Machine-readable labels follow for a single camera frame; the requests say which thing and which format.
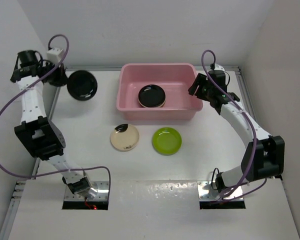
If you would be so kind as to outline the green plate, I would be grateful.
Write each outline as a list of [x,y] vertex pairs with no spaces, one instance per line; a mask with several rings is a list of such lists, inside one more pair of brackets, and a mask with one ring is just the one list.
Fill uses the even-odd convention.
[[172,127],[162,127],[152,136],[152,146],[155,151],[164,156],[176,154],[182,146],[181,134]]

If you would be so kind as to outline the cream plate with black brushstroke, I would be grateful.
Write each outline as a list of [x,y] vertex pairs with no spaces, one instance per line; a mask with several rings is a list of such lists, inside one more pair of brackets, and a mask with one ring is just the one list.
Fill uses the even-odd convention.
[[110,134],[110,143],[121,152],[127,152],[136,147],[140,139],[138,129],[128,123],[123,123],[114,128]]

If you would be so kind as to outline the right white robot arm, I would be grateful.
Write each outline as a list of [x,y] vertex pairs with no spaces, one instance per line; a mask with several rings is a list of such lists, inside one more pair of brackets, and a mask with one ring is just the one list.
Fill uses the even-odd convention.
[[264,130],[245,110],[240,98],[227,91],[226,73],[211,70],[198,73],[188,89],[191,96],[210,106],[235,130],[245,146],[239,166],[217,174],[215,186],[221,198],[237,187],[257,180],[276,177],[284,171],[285,141]]

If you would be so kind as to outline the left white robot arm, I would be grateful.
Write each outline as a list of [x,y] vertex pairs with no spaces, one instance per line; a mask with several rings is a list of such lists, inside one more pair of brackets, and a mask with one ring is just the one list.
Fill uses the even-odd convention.
[[43,59],[35,50],[24,50],[17,54],[10,80],[22,92],[22,117],[14,132],[32,157],[50,163],[61,172],[62,181],[72,194],[92,198],[96,190],[88,175],[66,160],[64,136],[46,115],[43,87],[44,84],[66,86],[71,97],[88,101],[97,93],[98,83],[86,70],[78,70],[67,76],[64,65],[60,63],[63,49],[50,48],[46,55],[47,58]]

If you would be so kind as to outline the pink plastic bin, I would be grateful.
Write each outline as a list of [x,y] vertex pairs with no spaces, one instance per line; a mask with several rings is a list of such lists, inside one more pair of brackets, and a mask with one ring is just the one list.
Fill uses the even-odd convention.
[[[191,120],[203,108],[203,102],[188,93],[196,76],[190,63],[128,63],[120,71],[116,108],[129,121]],[[139,91],[147,85],[164,90],[163,106],[140,105]]]

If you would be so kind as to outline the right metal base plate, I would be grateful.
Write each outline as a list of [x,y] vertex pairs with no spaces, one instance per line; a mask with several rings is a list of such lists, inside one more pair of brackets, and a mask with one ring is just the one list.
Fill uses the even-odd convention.
[[214,190],[211,181],[198,181],[197,191],[201,202],[216,202],[216,201],[244,201],[243,189],[240,186],[231,195],[221,198],[219,192]]

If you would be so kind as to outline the metal base plate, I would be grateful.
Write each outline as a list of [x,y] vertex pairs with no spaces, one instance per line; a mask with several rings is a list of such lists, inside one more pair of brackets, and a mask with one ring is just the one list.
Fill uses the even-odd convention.
[[109,194],[108,181],[92,181],[92,187],[85,195],[73,194],[67,187],[65,188],[64,201],[68,202],[83,202],[85,197],[89,202],[107,201]]
[[198,181],[197,191],[201,202],[216,202],[216,201],[244,201],[243,189],[240,186],[231,195],[221,198],[219,192],[214,190],[211,181]]

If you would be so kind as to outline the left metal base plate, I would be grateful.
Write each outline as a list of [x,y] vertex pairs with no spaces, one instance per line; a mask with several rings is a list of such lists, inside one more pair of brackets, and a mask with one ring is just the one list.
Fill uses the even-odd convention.
[[85,195],[73,194],[67,187],[65,188],[64,201],[68,202],[83,202],[85,197],[89,202],[107,201],[109,194],[108,181],[92,181],[92,187]]

